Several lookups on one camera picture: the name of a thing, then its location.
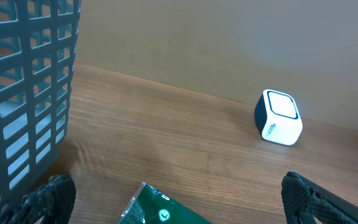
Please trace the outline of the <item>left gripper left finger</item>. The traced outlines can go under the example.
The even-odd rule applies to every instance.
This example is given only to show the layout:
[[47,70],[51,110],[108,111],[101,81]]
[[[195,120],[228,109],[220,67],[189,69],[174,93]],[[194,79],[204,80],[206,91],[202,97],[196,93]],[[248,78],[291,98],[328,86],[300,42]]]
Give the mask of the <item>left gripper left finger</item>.
[[0,224],[33,224],[37,221],[67,224],[76,199],[76,186],[68,174],[51,176],[46,184],[0,209]]

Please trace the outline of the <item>green glove package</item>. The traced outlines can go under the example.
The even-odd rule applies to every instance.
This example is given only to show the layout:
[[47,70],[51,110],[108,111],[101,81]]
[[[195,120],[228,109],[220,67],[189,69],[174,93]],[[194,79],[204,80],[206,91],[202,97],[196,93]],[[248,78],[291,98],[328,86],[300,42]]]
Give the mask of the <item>green glove package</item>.
[[159,189],[141,183],[122,212],[118,224],[211,224]]

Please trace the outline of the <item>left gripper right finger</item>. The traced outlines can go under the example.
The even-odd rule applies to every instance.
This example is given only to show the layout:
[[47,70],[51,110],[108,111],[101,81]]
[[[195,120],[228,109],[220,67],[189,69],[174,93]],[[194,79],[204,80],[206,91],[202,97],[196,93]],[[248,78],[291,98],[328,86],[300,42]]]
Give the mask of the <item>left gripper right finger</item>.
[[282,180],[287,223],[358,223],[358,207],[290,171]]

